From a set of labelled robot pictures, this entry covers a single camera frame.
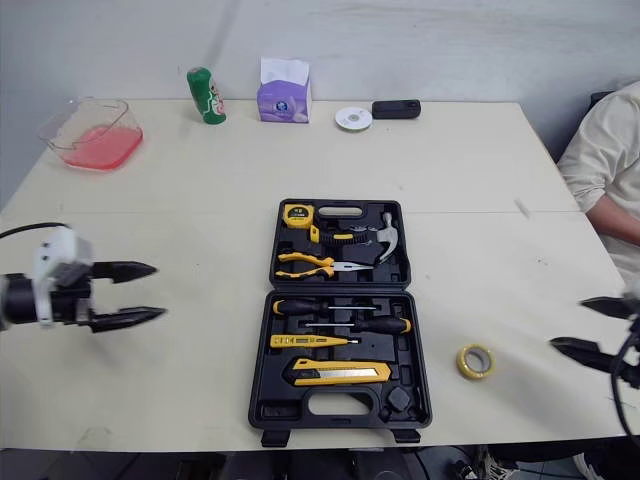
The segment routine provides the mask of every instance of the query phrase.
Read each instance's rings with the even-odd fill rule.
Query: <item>white wall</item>
[[[637,0],[0,0],[0,202],[73,96],[187,97],[213,67],[251,98],[260,55],[312,64],[316,99],[516,100],[553,155],[592,91],[640,74]]]

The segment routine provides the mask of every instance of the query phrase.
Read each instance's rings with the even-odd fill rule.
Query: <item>yellow handle pliers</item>
[[[278,255],[278,261],[280,261],[281,263],[302,261],[302,262],[311,263],[318,267],[318,268],[314,268],[311,270],[307,270],[306,272],[300,272],[300,273],[290,273],[290,272],[284,272],[282,270],[278,270],[276,272],[276,277],[290,278],[290,279],[307,278],[307,277],[312,277],[314,275],[324,275],[327,278],[331,278],[333,277],[335,272],[351,272],[354,270],[373,269],[372,265],[361,265],[359,263],[353,263],[353,262],[336,262],[331,257],[318,258],[313,255],[308,255],[306,253],[301,253],[301,252],[281,253],[280,255]]]

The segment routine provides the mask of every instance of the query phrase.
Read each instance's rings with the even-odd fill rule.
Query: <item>green can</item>
[[[224,104],[211,72],[204,67],[192,68],[187,72],[187,82],[204,122],[212,125],[224,122],[227,119]]]

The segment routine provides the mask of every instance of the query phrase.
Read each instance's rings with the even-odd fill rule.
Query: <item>floor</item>
[[[424,480],[422,465],[429,480],[448,480],[449,469],[457,460],[468,461],[464,447],[433,447],[422,450],[403,450],[403,456],[412,472],[412,480]],[[198,461],[221,465],[221,455],[209,453],[112,453],[112,452],[59,452],[46,450],[0,451],[0,479],[11,480],[174,480],[183,478],[179,471]],[[569,459],[545,463],[521,463],[527,472],[516,473],[512,480],[545,480],[582,476]],[[224,476],[225,480],[240,478]],[[242,475],[252,480],[249,475]]]

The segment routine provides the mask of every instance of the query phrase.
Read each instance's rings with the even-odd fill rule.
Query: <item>tabletop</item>
[[[415,121],[339,130],[345,106],[310,125],[264,124],[228,102],[219,126],[187,101],[131,101],[145,140],[121,169],[72,170],[45,152],[2,229],[64,221],[96,260],[158,273],[97,281],[102,310],[168,313],[137,328],[15,326],[0,335],[5,447],[259,449],[247,421],[278,202],[394,199],[403,207],[434,419],[422,445],[620,434],[607,375],[551,348],[556,336],[614,352],[628,325],[578,306],[622,280],[516,104],[425,103]],[[3,272],[30,271],[43,232],[3,240]],[[497,367],[462,378],[455,353],[489,346]],[[638,392],[623,388],[632,425]],[[290,448],[393,446],[387,431],[296,430]]]

